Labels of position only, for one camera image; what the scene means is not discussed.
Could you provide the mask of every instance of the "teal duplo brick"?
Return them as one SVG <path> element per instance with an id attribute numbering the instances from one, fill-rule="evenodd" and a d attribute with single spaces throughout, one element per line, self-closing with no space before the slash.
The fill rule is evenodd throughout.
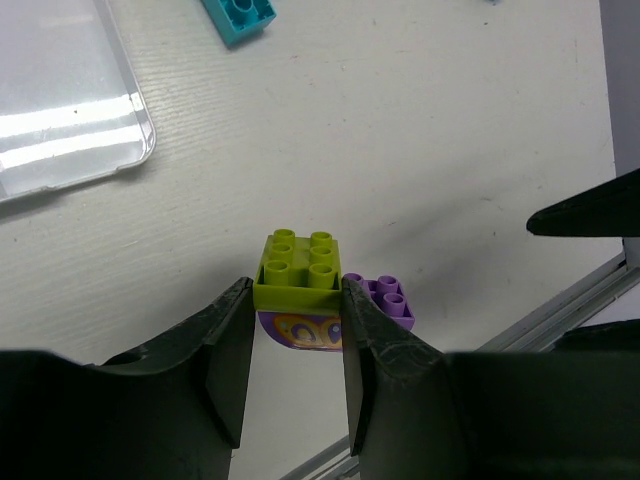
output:
<path id="1" fill-rule="evenodd" d="M 228 47 L 262 31 L 276 18 L 269 0 L 202 0 Z"/>

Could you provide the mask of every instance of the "white table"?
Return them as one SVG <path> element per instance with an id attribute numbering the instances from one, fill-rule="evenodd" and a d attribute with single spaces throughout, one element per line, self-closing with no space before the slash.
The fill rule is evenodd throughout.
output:
<path id="1" fill-rule="evenodd" d="M 276 0 L 234 51 L 199 0 L 112 7 L 157 150 L 3 210 L 1 347 L 104 361 L 253 276 L 279 227 L 332 232 L 344 272 L 399 277 L 441 349 L 477 347 L 620 251 L 524 230 L 613 177 L 596 0 Z M 237 480 L 346 433 L 340 356 L 256 332 Z"/>

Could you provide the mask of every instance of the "purple duplo brick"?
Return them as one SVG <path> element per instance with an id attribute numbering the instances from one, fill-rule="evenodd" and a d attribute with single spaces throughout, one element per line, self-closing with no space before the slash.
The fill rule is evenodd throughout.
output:
<path id="1" fill-rule="evenodd" d="M 382 275 L 376 284 L 376 297 L 382 301 L 387 293 L 398 293 L 398 280 L 391 275 Z"/>
<path id="2" fill-rule="evenodd" d="M 358 284 L 364 287 L 364 278 L 362 278 L 362 275 L 358 275 L 357 273 L 347 273 L 344 278 L 358 282 Z"/>
<path id="3" fill-rule="evenodd" d="M 391 275 L 382 275 L 378 280 L 365 280 L 357 273 L 347 273 L 345 278 L 358 282 L 368 290 L 378 308 L 398 325 L 406 330 L 413 328 L 416 320 L 398 279 Z"/>
<path id="4" fill-rule="evenodd" d="M 390 317 L 402 317 L 407 300 L 399 293 L 387 293 L 382 297 L 380 308 Z"/>

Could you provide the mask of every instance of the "lime green duplo brick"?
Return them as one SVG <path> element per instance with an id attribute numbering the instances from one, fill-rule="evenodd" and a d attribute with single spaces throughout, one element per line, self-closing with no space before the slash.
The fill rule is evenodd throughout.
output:
<path id="1" fill-rule="evenodd" d="M 338 242 L 327 232 L 309 238 L 292 230 L 269 235 L 253 285 L 256 310 L 339 315 L 342 282 Z"/>

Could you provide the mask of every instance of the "wood grain texture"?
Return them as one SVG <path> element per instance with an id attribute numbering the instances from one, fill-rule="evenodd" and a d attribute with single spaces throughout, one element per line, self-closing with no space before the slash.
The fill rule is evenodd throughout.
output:
<path id="1" fill-rule="evenodd" d="M 0 346 L 103 361 L 253 276 L 279 227 L 328 230 L 345 272 L 401 279 L 415 332 L 442 350 L 620 250 L 524 228 L 613 176 L 596 0 L 274 3 L 265 34 L 227 51 L 198 0 L 111 0 L 157 150 L 0 212 Z M 346 434 L 340 358 L 260 330 L 242 480 Z"/>

